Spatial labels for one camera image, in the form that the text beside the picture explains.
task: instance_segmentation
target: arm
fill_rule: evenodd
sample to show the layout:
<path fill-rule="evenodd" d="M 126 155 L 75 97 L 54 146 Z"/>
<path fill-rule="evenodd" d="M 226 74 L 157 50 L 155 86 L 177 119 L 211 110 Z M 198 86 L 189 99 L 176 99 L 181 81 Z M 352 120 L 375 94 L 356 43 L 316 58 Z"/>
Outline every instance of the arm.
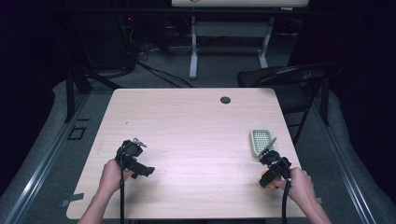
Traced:
<path fill-rule="evenodd" d="M 125 170 L 123 172 L 124 180 L 132 174 L 132 171 Z M 120 180 L 120 167 L 116 161 L 108 161 L 103 169 L 98 190 L 78 223 L 102 223 L 103 215 L 111 196 L 120 188 Z"/>
<path fill-rule="evenodd" d="M 272 184 L 284 189 L 286 180 L 275 179 Z M 289 197 L 294 200 L 311 223 L 332 223 L 320 206 L 315 196 L 311 177 L 300 168 L 291 169 L 291 185 Z"/>

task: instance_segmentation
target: black curtain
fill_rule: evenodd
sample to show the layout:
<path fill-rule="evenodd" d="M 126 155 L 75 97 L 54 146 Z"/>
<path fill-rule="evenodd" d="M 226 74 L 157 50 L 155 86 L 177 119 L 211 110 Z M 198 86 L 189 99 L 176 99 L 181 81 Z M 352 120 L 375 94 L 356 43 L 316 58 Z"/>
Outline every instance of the black curtain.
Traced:
<path fill-rule="evenodd" d="M 48 118 L 52 88 L 65 80 L 70 55 L 87 62 L 60 18 L 44 13 L 37 2 L 43 3 L 9 0 L 0 6 L 1 194 Z"/>
<path fill-rule="evenodd" d="M 391 173 L 396 161 L 396 2 L 311 0 L 309 10 L 344 14 L 336 20 L 305 20 L 289 65 L 343 64 L 331 89 L 340 99 L 351 144 L 395 203 Z"/>

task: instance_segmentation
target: wooden table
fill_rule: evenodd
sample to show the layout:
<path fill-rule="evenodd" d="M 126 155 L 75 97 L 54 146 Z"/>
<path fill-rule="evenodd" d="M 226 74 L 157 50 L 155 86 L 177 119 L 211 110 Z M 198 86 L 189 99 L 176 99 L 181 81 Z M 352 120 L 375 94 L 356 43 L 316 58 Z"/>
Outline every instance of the wooden table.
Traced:
<path fill-rule="evenodd" d="M 224 104 L 226 96 L 231 102 Z M 155 167 L 149 177 L 125 184 L 125 217 L 281 217 L 281 189 L 259 185 L 261 165 L 250 153 L 249 133 L 270 129 L 276 147 L 292 167 L 300 167 L 271 89 L 120 89 L 113 93 L 92 145 L 67 216 L 80 218 L 95 193 L 103 165 L 126 139 L 144 144 L 138 161 Z M 288 217 L 304 217 L 288 200 Z M 105 218 L 120 217 L 120 191 Z"/>

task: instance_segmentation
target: metal rail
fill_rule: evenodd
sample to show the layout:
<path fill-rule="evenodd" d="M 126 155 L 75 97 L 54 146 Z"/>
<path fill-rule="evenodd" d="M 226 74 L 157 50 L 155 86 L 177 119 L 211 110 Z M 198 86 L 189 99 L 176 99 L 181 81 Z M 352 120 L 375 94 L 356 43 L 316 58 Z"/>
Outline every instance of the metal rail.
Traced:
<path fill-rule="evenodd" d="M 61 150 L 61 144 L 67 137 L 68 133 L 73 129 L 73 124 L 77 120 L 78 113 L 82 107 L 87 103 L 89 95 L 81 94 L 76 104 L 76 115 L 71 118 L 70 122 L 65 123 L 56 137 L 54 144 L 47 154 L 47 156 L 38 164 L 35 173 L 32 175 L 28 184 L 26 185 L 21 197 L 17 200 L 11 212 L 8 214 L 5 223 L 22 223 L 23 218 L 30 208 L 35 196 L 50 173 L 55 160 L 57 159 Z"/>
<path fill-rule="evenodd" d="M 338 168 L 340 169 L 341 177 L 343 178 L 349 196 L 356 207 L 356 211 L 358 212 L 359 217 L 361 218 L 361 223 L 375 224 L 376 223 L 375 218 L 369 208 L 369 205 L 367 204 L 364 198 L 363 193 L 361 192 L 361 188 L 359 187 L 358 182 L 356 181 L 351 170 L 349 169 L 346 158 L 344 157 L 344 154 L 340 146 L 338 145 L 337 140 L 332 134 L 331 128 L 326 126 L 323 120 L 321 119 L 321 116 L 319 114 L 319 104 L 317 101 L 314 101 L 314 106 L 312 108 L 312 111 L 318 121 L 320 129 L 326 135 L 326 138 L 329 140 Z"/>

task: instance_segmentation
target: white table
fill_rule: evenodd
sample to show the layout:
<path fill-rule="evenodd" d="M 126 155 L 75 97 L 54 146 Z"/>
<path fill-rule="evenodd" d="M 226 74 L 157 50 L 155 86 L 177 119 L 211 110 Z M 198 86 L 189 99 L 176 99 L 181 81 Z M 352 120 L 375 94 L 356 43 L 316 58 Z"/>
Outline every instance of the white table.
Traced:
<path fill-rule="evenodd" d="M 309 0 L 172 0 L 173 7 L 279 7 L 291 9 L 306 7 Z M 197 36 L 249 36 L 263 37 L 262 48 L 258 50 L 260 65 L 268 67 L 265 53 L 270 41 L 274 19 L 268 22 L 207 22 L 191 21 L 191 65 L 190 78 L 197 78 L 198 49 Z"/>

